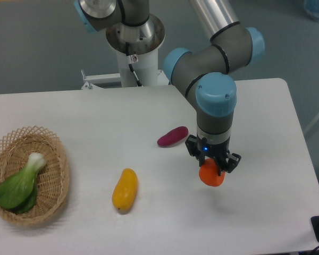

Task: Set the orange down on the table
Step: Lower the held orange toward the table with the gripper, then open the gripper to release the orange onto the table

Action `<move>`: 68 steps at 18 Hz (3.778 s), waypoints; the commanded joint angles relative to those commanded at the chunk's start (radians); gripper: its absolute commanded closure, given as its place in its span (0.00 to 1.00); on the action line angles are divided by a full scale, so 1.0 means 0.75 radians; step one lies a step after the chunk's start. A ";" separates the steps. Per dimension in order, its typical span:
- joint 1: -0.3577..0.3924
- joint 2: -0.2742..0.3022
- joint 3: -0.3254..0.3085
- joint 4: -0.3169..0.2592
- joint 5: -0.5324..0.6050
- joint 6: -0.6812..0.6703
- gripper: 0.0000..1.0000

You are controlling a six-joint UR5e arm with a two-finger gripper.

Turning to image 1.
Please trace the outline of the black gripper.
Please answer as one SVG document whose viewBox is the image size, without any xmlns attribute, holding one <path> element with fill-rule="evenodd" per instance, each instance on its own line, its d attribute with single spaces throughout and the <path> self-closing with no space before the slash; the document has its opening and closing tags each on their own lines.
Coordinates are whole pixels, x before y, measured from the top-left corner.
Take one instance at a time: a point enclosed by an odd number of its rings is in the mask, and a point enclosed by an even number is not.
<svg viewBox="0 0 319 255">
<path fill-rule="evenodd" d="M 211 141 L 199 136 L 189 135 L 185 141 L 188 153 L 198 160 L 199 167 L 204 163 L 204 158 L 214 158 L 218 167 L 218 176 L 224 172 L 231 173 L 241 161 L 239 154 L 229 152 L 228 137 L 225 141 L 213 144 Z"/>
</svg>

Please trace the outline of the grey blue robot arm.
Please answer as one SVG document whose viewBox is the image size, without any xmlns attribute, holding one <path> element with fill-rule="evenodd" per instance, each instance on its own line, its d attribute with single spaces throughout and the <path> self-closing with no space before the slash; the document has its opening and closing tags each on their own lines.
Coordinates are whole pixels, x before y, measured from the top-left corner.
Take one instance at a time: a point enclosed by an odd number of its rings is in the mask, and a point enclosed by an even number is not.
<svg viewBox="0 0 319 255">
<path fill-rule="evenodd" d="M 164 60 L 163 72 L 197 113 L 197 134 L 186 140 L 200 165 L 212 159 L 218 173 L 232 172 L 241 157 L 229 151 L 237 88 L 229 76 L 260 59 L 262 34 L 244 28 L 228 1 L 191 1 L 210 45 L 192 53 L 176 48 Z M 165 37 L 162 22 L 149 1 L 75 1 L 89 32 L 105 30 L 115 51 L 123 87 L 157 85 L 158 49 Z"/>
</svg>

